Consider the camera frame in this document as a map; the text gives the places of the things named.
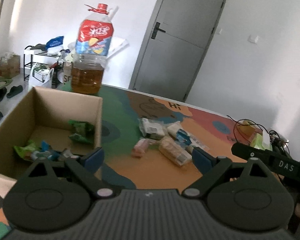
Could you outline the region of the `dark green snack packet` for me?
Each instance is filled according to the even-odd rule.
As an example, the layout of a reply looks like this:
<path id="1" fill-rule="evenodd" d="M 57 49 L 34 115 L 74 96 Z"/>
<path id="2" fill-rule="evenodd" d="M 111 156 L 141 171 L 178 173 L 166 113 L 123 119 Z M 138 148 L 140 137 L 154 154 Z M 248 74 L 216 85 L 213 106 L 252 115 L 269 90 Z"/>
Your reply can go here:
<path id="1" fill-rule="evenodd" d="M 69 120 L 68 124 L 71 126 L 71 134 L 69 139 L 73 142 L 93 145 L 95 127 L 86 121 Z"/>

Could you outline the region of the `pink candy packet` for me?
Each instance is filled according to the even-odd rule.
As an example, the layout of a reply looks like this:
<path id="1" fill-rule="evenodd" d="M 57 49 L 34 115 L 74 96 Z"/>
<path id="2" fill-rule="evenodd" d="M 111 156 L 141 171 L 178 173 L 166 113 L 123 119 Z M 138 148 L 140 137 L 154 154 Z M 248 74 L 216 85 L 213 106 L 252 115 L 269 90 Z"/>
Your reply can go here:
<path id="1" fill-rule="evenodd" d="M 141 138 L 133 147 L 131 155 L 135 158 L 142 158 L 150 146 L 156 145 L 157 140 Z"/>

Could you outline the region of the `SF cardboard box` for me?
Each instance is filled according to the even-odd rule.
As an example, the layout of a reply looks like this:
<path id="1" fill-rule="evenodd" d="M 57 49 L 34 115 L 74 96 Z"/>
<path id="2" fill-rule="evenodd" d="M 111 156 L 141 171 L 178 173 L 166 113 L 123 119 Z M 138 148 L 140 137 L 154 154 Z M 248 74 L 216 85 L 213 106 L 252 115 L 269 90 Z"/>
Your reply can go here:
<path id="1" fill-rule="evenodd" d="M 71 80 L 72 62 L 65 61 L 63 63 L 63 84 L 66 84 Z"/>

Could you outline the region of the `black slipper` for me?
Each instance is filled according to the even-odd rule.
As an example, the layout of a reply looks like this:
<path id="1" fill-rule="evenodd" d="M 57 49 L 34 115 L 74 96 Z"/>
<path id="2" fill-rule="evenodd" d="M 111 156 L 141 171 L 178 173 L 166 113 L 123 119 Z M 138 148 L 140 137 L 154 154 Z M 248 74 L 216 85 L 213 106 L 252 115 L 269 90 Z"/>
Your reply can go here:
<path id="1" fill-rule="evenodd" d="M 2 102 L 3 98 L 5 97 L 7 93 L 7 88 L 6 87 L 3 87 L 0 89 L 0 102 Z"/>
<path id="2" fill-rule="evenodd" d="M 20 94 L 23 91 L 23 86 L 18 85 L 18 86 L 13 86 L 11 87 L 10 91 L 7 93 L 6 97 L 8 99 Z"/>

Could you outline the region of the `small yellow box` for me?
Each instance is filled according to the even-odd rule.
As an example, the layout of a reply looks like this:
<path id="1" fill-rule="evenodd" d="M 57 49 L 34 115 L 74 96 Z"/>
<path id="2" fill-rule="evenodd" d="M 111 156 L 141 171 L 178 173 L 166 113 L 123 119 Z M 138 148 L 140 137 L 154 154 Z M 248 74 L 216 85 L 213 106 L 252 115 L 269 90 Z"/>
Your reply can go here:
<path id="1" fill-rule="evenodd" d="M 245 138 L 250 138 L 252 135 L 254 135 L 256 130 L 256 126 L 247 119 L 239 121 L 236 125 L 236 128 L 239 133 Z"/>

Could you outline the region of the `white wall switch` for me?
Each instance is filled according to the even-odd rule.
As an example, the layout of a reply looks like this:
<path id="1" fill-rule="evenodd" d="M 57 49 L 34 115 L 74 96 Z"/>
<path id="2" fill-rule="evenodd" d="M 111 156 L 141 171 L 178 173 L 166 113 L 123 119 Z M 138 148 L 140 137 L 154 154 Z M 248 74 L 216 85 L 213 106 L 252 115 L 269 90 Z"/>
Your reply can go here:
<path id="1" fill-rule="evenodd" d="M 248 41 L 253 44 L 257 44 L 258 40 L 259 40 L 258 35 L 249 35 L 249 37 L 248 37 Z"/>

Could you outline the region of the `white plastic bag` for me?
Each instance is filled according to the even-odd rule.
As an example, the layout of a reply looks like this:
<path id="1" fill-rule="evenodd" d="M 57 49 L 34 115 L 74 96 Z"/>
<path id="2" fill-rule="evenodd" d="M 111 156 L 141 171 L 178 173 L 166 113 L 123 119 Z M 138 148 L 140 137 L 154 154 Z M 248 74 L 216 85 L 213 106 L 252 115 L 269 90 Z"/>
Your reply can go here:
<path id="1" fill-rule="evenodd" d="M 31 67 L 28 90 L 36 86 L 52 88 L 53 74 L 54 69 L 50 68 L 47 64 L 35 63 Z"/>

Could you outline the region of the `grey door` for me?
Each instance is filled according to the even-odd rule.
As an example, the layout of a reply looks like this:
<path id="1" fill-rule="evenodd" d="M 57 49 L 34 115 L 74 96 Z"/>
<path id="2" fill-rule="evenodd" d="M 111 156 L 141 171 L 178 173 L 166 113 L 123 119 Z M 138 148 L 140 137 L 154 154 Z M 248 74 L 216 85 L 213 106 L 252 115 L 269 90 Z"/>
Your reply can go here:
<path id="1" fill-rule="evenodd" d="M 129 88 L 184 102 L 226 0 L 157 0 Z M 166 33 L 151 39 L 156 22 Z"/>

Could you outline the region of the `white long snack packet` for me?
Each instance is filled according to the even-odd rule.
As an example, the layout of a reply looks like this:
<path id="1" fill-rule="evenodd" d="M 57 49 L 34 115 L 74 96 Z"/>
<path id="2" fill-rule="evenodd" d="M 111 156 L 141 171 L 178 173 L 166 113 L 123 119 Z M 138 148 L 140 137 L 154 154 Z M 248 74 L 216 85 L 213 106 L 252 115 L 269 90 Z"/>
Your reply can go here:
<path id="1" fill-rule="evenodd" d="M 175 140 L 175 142 L 185 149 L 189 154 L 195 147 L 208 151 L 209 148 L 202 144 L 193 134 L 183 129 L 181 122 L 166 124 L 168 134 Z"/>

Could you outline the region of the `black shoe rack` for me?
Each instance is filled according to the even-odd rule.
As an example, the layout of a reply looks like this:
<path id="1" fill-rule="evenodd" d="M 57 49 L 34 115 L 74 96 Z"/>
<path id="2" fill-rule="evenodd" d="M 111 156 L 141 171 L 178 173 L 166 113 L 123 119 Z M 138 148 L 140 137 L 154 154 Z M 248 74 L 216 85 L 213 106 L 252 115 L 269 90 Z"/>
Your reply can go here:
<path id="1" fill-rule="evenodd" d="M 30 72 L 33 67 L 54 69 L 52 76 L 52 88 L 57 88 L 63 83 L 63 56 L 70 53 L 69 49 L 62 49 L 57 53 L 48 53 L 40 50 L 43 45 L 39 44 L 37 49 L 34 46 L 26 46 L 23 52 L 23 80 L 29 81 Z"/>

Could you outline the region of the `long biscuit packet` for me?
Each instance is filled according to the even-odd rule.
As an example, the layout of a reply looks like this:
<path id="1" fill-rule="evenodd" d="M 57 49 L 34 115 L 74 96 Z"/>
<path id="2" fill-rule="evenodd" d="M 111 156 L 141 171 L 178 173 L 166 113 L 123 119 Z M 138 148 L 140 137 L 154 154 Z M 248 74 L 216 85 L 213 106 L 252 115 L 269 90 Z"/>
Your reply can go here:
<path id="1" fill-rule="evenodd" d="M 192 161 L 192 156 L 171 137 L 165 136 L 159 142 L 160 153 L 175 165 L 184 166 Z"/>

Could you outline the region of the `blue white snack packet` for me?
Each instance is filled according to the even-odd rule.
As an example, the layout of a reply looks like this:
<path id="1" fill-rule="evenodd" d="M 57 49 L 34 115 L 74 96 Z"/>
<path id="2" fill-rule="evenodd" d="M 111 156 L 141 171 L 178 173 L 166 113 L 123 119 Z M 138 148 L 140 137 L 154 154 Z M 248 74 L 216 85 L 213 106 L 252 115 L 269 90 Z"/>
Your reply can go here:
<path id="1" fill-rule="evenodd" d="M 42 141 L 41 146 L 38 150 L 35 150 L 31 153 L 31 159 L 33 161 L 39 158 L 46 158 L 51 161 L 58 161 L 60 153 L 55 151 L 47 142 Z"/>

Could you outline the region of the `large cooking oil bottle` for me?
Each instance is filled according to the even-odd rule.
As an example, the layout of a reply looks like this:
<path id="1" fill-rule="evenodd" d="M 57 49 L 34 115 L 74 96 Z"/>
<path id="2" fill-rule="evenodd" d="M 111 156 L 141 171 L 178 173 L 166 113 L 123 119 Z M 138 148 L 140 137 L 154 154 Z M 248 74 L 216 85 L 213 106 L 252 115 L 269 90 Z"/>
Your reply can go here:
<path id="1" fill-rule="evenodd" d="M 71 88 L 75 93 L 96 94 L 101 88 L 114 28 L 108 5 L 89 7 L 80 24 L 71 70 Z"/>

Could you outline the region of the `light green cracker packet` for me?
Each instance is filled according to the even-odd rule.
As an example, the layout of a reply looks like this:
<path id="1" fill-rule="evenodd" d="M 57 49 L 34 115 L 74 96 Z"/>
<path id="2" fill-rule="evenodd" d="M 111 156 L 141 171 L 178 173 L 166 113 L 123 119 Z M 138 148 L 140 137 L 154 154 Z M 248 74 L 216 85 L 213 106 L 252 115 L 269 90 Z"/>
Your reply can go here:
<path id="1" fill-rule="evenodd" d="M 61 157 L 63 157 L 64 159 L 66 158 L 78 159 L 79 155 L 72 154 L 72 152 L 66 148 L 64 151 L 61 152 Z"/>

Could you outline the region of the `blue small snack packet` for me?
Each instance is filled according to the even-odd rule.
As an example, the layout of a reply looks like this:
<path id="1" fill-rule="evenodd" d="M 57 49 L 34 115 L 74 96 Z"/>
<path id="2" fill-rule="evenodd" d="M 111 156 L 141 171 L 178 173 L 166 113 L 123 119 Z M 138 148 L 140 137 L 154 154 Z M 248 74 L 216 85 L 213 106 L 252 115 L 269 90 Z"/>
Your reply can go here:
<path id="1" fill-rule="evenodd" d="M 175 137 L 175 142 L 185 148 L 191 145 L 190 135 L 183 129 L 178 129 Z"/>

